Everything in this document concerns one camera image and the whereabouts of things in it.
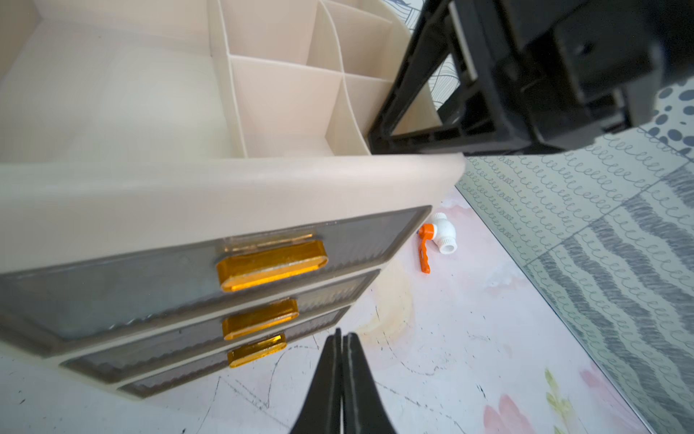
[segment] translucent drawer panel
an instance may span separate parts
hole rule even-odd
[[[342,308],[334,312],[314,318],[311,321],[289,327],[284,330],[285,338],[288,342],[301,339],[325,328],[334,326],[348,308]],[[200,360],[187,363],[186,365],[161,372],[134,383],[121,387],[120,390],[134,394],[135,396],[146,398],[154,394],[164,392],[180,386],[189,381],[195,380],[212,372],[219,371],[228,366],[227,352],[222,351]]]
[[[0,333],[25,349],[59,353],[79,347],[85,338],[132,333],[195,317],[212,304],[231,307],[245,291],[260,296],[356,272],[390,259],[430,209],[411,208],[5,274],[0,276]],[[245,291],[220,290],[215,265],[225,255],[301,237],[323,242],[329,259],[325,267]]]
[[[330,309],[355,301],[377,275],[378,270],[293,296],[299,308],[299,317],[294,322],[301,321],[302,315],[311,315],[316,310]],[[221,323],[231,315],[233,314],[225,314],[168,333],[89,354],[70,360],[65,365],[106,383],[122,381],[130,376],[229,345],[230,341],[224,340]],[[255,335],[267,333],[268,331],[260,331]]]

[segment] gray wavy pattern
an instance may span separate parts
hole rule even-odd
[[[679,141],[645,126],[561,155],[471,158],[457,187],[651,427],[681,434],[694,433],[694,103],[680,98],[694,81],[662,95]]]

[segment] white pipe fitting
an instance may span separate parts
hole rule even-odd
[[[432,216],[434,225],[434,243],[439,247],[443,255],[450,255],[457,250],[458,244],[455,242],[455,227],[453,223],[442,212],[436,212]]]

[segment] pvc ball valve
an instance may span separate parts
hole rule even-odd
[[[455,227],[442,212],[434,214],[431,223],[424,224],[419,228],[419,237],[422,239],[422,244],[419,247],[419,262],[422,272],[426,274],[431,272],[429,257],[427,256],[427,240],[433,240],[443,255],[450,255],[458,248],[458,244],[455,242]]]
[[[439,247],[439,251],[444,255],[450,255],[458,249],[455,242],[455,227],[453,223],[442,212],[437,212],[432,216],[434,225],[434,243]]]

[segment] table surface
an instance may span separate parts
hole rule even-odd
[[[647,433],[455,188],[437,211],[458,250],[426,275],[413,236],[339,322],[396,430]],[[0,356],[0,432],[286,433],[331,332],[141,402]]]

